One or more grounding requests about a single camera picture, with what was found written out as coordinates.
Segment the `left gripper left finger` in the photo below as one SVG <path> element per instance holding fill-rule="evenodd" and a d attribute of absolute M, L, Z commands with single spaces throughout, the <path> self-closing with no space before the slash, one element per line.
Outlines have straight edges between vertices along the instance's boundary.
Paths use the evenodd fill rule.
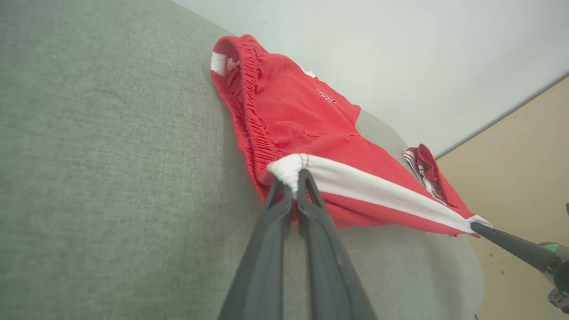
<path fill-rule="evenodd" d="M 226 294 L 220 320 L 283 319 L 283 253 L 292 204 L 291 189 L 274 180 Z"/>

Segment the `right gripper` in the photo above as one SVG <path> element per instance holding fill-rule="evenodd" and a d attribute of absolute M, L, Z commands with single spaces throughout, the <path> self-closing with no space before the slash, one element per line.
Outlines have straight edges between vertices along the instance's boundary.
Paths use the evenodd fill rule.
<path fill-rule="evenodd" d="M 545 273 L 553 285 L 547 299 L 562 312 L 569 312 L 569 249 L 567 246 L 542 242 L 539 245 L 506 232 L 472 222 L 471 229 L 495 245 Z"/>

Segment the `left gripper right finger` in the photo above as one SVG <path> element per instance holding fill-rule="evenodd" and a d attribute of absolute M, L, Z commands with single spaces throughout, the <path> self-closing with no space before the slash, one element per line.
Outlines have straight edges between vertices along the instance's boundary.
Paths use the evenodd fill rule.
<path fill-rule="evenodd" d="M 297 181 L 299 233 L 308 259 L 309 301 L 313 320 L 376 320 L 317 184 L 307 169 Z"/>

